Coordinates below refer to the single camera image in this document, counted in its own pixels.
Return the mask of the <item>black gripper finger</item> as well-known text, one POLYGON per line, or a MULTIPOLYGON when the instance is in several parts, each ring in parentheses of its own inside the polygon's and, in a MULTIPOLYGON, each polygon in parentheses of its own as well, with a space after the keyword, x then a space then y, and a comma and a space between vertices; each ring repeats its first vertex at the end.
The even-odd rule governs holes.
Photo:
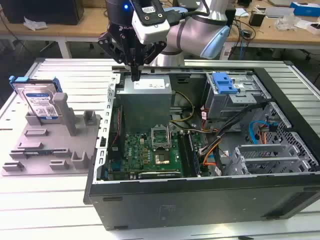
POLYGON ((131 72, 131 80, 136 81, 136 63, 125 34, 121 33, 117 41, 110 32, 104 32, 98 38, 97 43, 118 64, 124 64, 131 72))
POLYGON ((135 49, 135 80, 139 81, 144 65, 150 64, 167 46, 165 41, 150 44, 137 43, 135 49))

